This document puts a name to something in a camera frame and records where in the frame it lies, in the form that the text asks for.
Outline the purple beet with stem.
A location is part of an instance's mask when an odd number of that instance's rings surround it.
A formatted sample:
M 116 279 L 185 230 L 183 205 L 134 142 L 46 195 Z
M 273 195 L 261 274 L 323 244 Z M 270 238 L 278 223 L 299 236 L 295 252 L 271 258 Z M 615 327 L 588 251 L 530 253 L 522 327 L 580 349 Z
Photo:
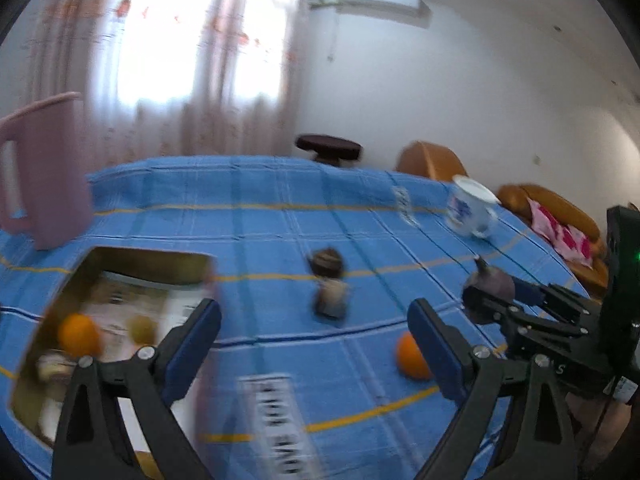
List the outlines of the purple beet with stem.
M 470 274 L 463 285 L 462 302 L 469 308 L 474 304 L 474 295 L 470 292 L 472 287 L 486 292 L 504 301 L 515 299 L 515 284 L 511 275 L 498 266 L 491 266 L 483 257 L 475 256 L 476 270 Z

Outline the small orange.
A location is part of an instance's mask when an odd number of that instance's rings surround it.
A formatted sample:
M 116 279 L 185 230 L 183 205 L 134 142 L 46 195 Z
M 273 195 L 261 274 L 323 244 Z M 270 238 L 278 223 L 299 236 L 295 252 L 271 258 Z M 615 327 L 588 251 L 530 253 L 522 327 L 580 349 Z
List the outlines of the small orange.
M 430 380 L 432 372 L 411 333 L 406 330 L 396 344 L 396 364 L 405 376 L 414 380 Z

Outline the tan round fruit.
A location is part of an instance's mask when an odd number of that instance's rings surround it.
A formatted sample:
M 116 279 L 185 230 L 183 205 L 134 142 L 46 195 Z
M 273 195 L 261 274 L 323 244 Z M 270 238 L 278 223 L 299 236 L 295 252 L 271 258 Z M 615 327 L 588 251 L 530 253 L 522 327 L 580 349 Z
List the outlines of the tan round fruit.
M 156 322 L 147 315 L 133 315 L 127 322 L 128 336 L 138 347 L 154 346 L 156 331 Z

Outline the cut brown taro piece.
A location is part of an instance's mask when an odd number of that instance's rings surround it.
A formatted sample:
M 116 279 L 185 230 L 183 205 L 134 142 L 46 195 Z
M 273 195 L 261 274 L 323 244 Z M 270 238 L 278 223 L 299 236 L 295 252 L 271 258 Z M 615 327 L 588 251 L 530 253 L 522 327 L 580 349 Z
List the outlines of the cut brown taro piece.
M 347 313 L 349 286 L 341 278 L 319 278 L 314 297 L 314 313 L 342 320 Z

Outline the small dark pointed chestnut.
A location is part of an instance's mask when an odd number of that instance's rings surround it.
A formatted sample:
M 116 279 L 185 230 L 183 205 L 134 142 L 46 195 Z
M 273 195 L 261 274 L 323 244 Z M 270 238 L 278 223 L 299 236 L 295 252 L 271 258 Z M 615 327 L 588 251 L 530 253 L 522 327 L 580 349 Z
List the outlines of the small dark pointed chestnut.
M 311 273 L 319 278 L 340 280 L 344 275 L 344 259 L 333 247 L 316 250 L 309 256 L 308 263 Z

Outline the cut taro chunk purple-green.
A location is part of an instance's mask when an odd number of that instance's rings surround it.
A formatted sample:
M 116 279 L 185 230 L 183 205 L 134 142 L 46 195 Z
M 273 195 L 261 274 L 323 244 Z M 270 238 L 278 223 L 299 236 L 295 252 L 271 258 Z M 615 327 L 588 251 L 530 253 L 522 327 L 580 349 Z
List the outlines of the cut taro chunk purple-green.
M 36 371 L 38 379 L 43 384 L 59 382 L 67 385 L 73 375 L 76 362 L 66 353 L 58 350 L 48 350 L 37 360 Z

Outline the orange wooden sofa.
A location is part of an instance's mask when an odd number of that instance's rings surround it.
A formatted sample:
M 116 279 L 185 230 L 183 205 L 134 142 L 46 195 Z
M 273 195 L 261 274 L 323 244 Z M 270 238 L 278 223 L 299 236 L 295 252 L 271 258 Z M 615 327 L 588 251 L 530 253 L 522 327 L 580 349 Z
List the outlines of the orange wooden sofa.
M 538 184 L 505 184 L 498 199 L 555 250 L 590 296 L 604 295 L 608 250 L 593 218 Z

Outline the pink floral cushion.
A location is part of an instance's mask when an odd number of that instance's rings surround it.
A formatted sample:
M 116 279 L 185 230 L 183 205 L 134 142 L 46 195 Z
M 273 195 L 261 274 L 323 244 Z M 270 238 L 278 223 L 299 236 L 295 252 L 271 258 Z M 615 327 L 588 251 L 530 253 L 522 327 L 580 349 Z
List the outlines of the pink floral cushion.
M 527 200 L 532 213 L 532 230 L 544 238 L 566 261 L 592 267 L 588 238 L 574 226 L 563 226 L 548 209 L 536 200 Z

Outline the white enamel mug blue print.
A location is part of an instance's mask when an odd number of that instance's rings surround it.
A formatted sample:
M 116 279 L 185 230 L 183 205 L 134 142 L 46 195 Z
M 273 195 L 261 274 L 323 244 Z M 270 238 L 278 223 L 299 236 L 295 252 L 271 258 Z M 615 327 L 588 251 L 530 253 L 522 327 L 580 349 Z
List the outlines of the white enamel mug blue print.
M 461 236 L 484 240 L 491 236 L 498 216 L 500 200 L 489 188 L 469 177 L 452 178 L 446 208 L 446 223 Z

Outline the paper leaflet in tin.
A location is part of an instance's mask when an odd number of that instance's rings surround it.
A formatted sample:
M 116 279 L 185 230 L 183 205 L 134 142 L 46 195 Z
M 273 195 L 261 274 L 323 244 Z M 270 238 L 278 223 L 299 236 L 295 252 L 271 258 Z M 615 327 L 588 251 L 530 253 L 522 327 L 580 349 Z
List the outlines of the paper leaflet in tin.
M 205 292 L 203 284 L 168 285 L 104 273 L 79 313 L 89 315 L 99 326 L 103 344 L 99 359 L 103 362 L 123 361 L 142 348 L 128 336 L 127 322 L 133 315 L 147 315 L 156 322 L 156 346 L 172 328 L 186 322 Z M 44 401 L 38 426 L 43 440 L 52 443 L 68 384 L 51 382 L 43 385 Z

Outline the red metal tin box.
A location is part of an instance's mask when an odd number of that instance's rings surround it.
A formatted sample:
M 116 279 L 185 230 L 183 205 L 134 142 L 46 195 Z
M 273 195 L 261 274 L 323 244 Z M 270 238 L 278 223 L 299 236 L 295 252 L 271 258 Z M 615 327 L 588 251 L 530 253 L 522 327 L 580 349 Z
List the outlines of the red metal tin box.
M 215 258 L 198 252 L 95 247 L 62 284 L 29 337 L 11 411 L 33 437 L 52 445 L 74 359 L 126 360 L 159 344 L 213 296 Z

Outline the orange wooden chair back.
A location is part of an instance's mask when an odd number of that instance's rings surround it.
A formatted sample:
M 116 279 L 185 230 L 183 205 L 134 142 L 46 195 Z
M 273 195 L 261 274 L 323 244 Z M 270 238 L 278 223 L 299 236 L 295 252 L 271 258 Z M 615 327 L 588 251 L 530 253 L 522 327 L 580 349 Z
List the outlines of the orange wooden chair back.
M 468 175 L 462 161 L 450 148 L 423 141 L 412 142 L 402 150 L 396 171 L 442 182 Z

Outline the blue plaid tablecloth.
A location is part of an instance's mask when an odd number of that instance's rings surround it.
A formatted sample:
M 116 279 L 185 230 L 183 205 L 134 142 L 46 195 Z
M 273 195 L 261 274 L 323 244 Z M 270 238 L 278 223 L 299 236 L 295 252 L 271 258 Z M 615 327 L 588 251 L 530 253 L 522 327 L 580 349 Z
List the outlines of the blue plaid tablecloth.
M 90 178 L 96 216 L 82 237 L 36 252 L 1 239 L 1 399 L 9 402 L 29 337 L 72 267 L 93 247 L 200 252 L 215 258 L 222 310 L 202 385 L 196 440 L 218 479 L 262 479 L 240 391 L 253 375 L 284 376 L 328 479 L 410 479 L 454 414 L 430 382 L 395 365 L 416 298 L 472 344 L 501 348 L 496 326 L 463 314 L 460 294 L 481 256 L 522 280 L 578 289 L 560 257 L 500 210 L 487 240 L 445 221 L 448 185 L 397 172 L 337 169 L 260 156 L 167 157 Z M 314 313 L 308 258 L 343 257 L 342 320 Z

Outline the dark round stool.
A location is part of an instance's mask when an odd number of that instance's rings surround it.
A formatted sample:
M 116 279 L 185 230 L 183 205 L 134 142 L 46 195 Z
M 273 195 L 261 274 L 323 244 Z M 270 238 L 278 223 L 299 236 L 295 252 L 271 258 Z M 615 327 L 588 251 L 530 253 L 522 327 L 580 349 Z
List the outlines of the dark round stool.
M 351 140 L 327 136 L 326 134 L 301 134 L 295 140 L 296 148 L 314 152 L 314 161 L 333 167 L 343 162 L 358 162 L 362 146 Z

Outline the white floral curtain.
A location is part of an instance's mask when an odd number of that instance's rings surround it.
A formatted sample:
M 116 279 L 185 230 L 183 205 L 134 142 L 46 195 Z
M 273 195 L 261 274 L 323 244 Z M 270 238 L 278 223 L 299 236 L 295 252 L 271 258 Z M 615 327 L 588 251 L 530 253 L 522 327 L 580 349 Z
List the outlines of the white floral curtain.
M 308 0 L 1 0 L 1 109 L 73 91 L 90 170 L 285 155 Z

